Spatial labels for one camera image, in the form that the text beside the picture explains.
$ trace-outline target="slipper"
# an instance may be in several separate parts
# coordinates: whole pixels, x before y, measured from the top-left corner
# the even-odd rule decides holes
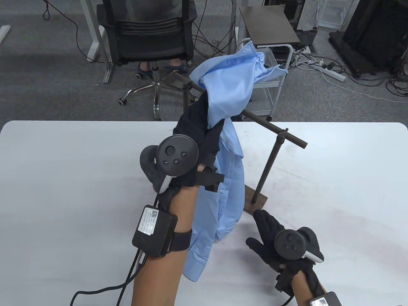
[[[188,73],[188,68],[186,65],[181,64],[180,66],[165,66],[164,69],[168,71],[168,73],[172,72],[173,70],[179,71],[181,74]]]
[[[153,72],[151,70],[144,71],[144,70],[140,69],[140,63],[139,63],[139,66],[137,67],[136,70],[137,70],[136,74],[139,74],[142,77],[146,76],[146,77],[149,77],[149,78],[153,79]]]

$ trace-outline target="chair backrest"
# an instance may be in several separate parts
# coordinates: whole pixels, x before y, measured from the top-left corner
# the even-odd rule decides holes
[[[126,16],[125,7],[124,12],[118,13],[118,8],[115,9],[110,0],[103,0],[103,5],[97,6],[98,22],[106,30],[112,61],[116,65],[193,57],[191,27],[197,17],[194,1],[182,0],[180,17],[165,20],[133,20]]]

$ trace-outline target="white sticker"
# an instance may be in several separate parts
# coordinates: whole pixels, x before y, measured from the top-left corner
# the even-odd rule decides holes
[[[149,236],[153,234],[158,213],[159,211],[157,209],[146,207],[137,230]]]
[[[310,304],[312,306],[328,306],[326,299],[324,297],[321,297],[320,299],[310,302]]]

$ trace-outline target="office chair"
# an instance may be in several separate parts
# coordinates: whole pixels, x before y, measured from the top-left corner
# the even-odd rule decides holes
[[[193,0],[182,0],[182,17],[152,21],[133,22],[116,20],[110,0],[103,0],[97,5],[98,23],[102,25],[108,36],[112,62],[117,66],[129,62],[150,62],[153,72],[151,84],[132,88],[121,97],[118,102],[126,105],[128,96],[139,91],[154,89],[153,113],[156,120],[160,118],[159,97],[161,88],[173,91],[183,91],[183,88],[166,84],[172,76],[177,76],[178,71],[170,72],[161,78],[157,61],[179,58],[192,66],[194,54],[192,25],[197,18],[197,11]]]

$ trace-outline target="gloved hand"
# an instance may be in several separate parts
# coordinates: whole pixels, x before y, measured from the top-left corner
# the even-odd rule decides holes
[[[204,92],[197,102],[190,105],[181,115],[173,134],[183,134],[192,138],[199,150],[197,164],[188,173],[175,177],[172,184],[192,187],[196,183],[197,167],[202,164],[210,169],[215,162],[215,156],[220,150],[220,134],[224,127],[224,119],[213,128],[208,127],[208,94]]]
[[[246,244],[251,250],[255,251],[266,264],[279,273],[276,278],[278,280],[276,289],[284,291],[289,296],[293,296],[293,289],[290,282],[293,276],[299,273],[299,271],[303,271],[309,281],[308,283],[312,293],[321,293],[320,295],[322,295],[324,292],[312,269],[315,262],[308,258],[287,260],[276,252],[275,237],[280,231],[285,229],[283,225],[264,210],[255,210],[253,217],[263,244],[255,238],[248,238]]]

